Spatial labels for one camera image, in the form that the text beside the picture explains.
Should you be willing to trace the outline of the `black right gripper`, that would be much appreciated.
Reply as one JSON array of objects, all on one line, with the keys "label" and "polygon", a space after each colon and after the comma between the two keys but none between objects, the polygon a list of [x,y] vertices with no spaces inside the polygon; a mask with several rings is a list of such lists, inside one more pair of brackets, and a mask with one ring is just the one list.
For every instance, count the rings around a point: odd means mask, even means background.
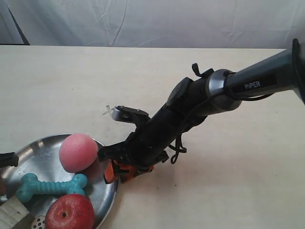
[{"label": "black right gripper", "polygon": [[106,184],[117,180],[128,182],[165,162],[169,158],[165,148],[188,129],[186,118],[190,111],[183,106],[165,104],[146,124],[136,127],[125,141],[101,147],[97,152],[99,161],[109,160],[104,172]]}]

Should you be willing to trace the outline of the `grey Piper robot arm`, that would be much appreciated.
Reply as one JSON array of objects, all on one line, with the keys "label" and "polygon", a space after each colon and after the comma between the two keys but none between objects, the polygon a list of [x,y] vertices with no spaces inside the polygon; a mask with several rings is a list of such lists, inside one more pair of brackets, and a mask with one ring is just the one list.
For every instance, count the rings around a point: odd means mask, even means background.
[{"label": "grey Piper robot arm", "polygon": [[69,173],[88,168],[95,160],[107,161],[106,184],[127,182],[149,173],[158,163],[177,161],[187,150],[182,134],[200,125],[209,115],[237,109],[242,101],[265,99],[293,90],[305,98],[305,47],[294,39],[292,47],[241,71],[209,69],[192,65],[196,81],[182,79],[166,103],[152,117],[140,109],[117,106],[112,118],[136,126],[123,142],[98,148],[87,135],[73,134],[62,143],[59,159]]}]

